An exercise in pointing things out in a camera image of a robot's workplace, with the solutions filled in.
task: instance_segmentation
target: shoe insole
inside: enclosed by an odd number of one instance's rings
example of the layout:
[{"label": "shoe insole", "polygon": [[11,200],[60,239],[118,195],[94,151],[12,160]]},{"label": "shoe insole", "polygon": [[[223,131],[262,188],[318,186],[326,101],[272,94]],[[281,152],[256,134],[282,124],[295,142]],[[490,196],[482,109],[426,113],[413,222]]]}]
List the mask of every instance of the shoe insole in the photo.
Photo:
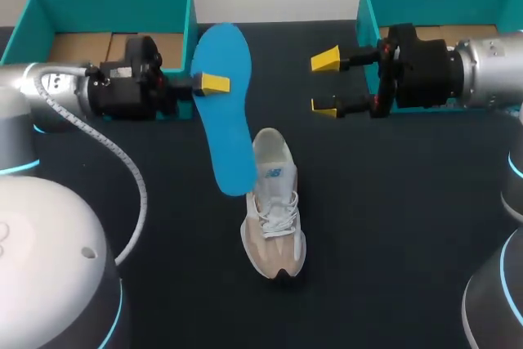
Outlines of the shoe insole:
[{"label": "shoe insole", "polygon": [[214,25],[199,40],[191,75],[207,73],[230,79],[230,92],[194,97],[202,119],[212,169],[220,190],[227,195],[247,194],[257,177],[253,143],[245,118],[245,96],[251,78],[251,54],[239,29]]}]

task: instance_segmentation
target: cardboard box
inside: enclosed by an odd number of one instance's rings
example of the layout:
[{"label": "cardboard box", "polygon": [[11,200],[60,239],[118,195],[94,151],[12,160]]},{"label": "cardboard box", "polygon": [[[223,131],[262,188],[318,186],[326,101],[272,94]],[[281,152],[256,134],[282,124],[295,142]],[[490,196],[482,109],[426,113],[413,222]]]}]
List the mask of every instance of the cardboard box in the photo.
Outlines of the cardboard box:
[{"label": "cardboard box", "polygon": [[[198,42],[194,0],[28,0],[0,65],[123,58],[129,34],[153,37],[169,78],[186,77]],[[192,116],[180,103],[180,118]]]},{"label": "cardboard box", "polygon": [[[388,27],[411,23],[422,40],[443,38],[453,47],[465,38],[493,37],[523,29],[523,0],[360,0],[356,34],[360,46],[375,46]],[[378,65],[364,67],[371,93],[378,91]],[[444,107],[398,109],[392,112],[457,110]]]}]

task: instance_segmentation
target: dark table surface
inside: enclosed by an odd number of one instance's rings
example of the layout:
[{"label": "dark table surface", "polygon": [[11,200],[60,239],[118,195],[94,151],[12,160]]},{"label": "dark table surface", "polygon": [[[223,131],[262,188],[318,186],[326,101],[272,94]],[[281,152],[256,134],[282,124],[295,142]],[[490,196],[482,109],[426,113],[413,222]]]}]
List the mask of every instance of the dark table surface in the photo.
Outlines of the dark table surface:
[{"label": "dark table surface", "polygon": [[[150,195],[143,236],[121,268],[132,347],[468,348],[463,290],[516,228],[499,198],[516,121],[312,114],[311,96],[365,89],[360,69],[308,72],[311,55],[355,45],[354,23],[239,27],[253,58],[251,134],[278,128],[298,167],[304,271],[282,289],[253,269],[239,236],[244,199],[217,189],[198,119],[98,123],[138,164]],[[0,51],[10,31],[0,28]],[[41,176],[80,194],[118,253],[138,211],[127,169],[80,132],[38,135],[37,144]]]}]

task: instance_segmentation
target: white cable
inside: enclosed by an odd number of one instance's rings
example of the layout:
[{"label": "white cable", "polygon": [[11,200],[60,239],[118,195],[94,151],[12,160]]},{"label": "white cable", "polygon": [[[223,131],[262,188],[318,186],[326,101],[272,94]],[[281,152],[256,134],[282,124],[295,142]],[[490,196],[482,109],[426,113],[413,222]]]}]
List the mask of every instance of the white cable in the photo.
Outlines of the white cable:
[{"label": "white cable", "polygon": [[47,66],[42,67],[38,70],[37,75],[34,77],[34,86],[36,87],[36,90],[38,91],[38,94],[42,96],[46,103],[49,104],[51,108],[54,109],[55,112],[57,112],[61,117],[71,122],[74,126],[78,127],[80,130],[85,132],[88,136],[91,136],[92,138],[99,141],[103,146],[105,146],[107,149],[111,150],[114,155],[116,155],[119,159],[123,161],[123,163],[127,166],[129,171],[131,171],[132,176],[134,177],[136,181],[136,185],[138,186],[138,191],[140,192],[140,213],[138,215],[138,222],[136,223],[136,227],[134,229],[134,232],[132,232],[132,236],[123,249],[123,251],[116,257],[116,266],[120,265],[125,258],[131,253],[132,249],[135,247],[138,239],[140,238],[141,231],[143,229],[144,223],[145,223],[145,216],[147,215],[147,189],[145,188],[145,182],[143,177],[140,174],[140,170],[138,167],[134,164],[132,159],[123,151],[120,149],[119,146],[117,146],[114,142],[112,142],[109,138],[92,128],[91,126],[85,124],[82,120],[80,120],[78,117],[71,114],[66,108],[64,108],[62,105],[58,104],[51,95],[47,92],[46,88],[42,84],[42,77],[47,74],[68,74],[68,75],[74,75],[77,77],[85,77],[87,69],[81,68],[81,67],[68,67],[68,66]]}]

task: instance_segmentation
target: white sneaker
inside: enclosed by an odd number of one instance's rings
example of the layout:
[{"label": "white sneaker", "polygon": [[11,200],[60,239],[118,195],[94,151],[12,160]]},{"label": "white sneaker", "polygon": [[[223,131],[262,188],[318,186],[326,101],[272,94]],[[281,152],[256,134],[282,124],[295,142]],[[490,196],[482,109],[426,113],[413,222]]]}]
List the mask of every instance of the white sneaker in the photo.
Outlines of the white sneaker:
[{"label": "white sneaker", "polygon": [[274,128],[254,138],[258,179],[247,196],[241,226],[245,252],[266,278],[296,276],[306,255],[305,235],[297,209],[297,169],[287,143]]}]

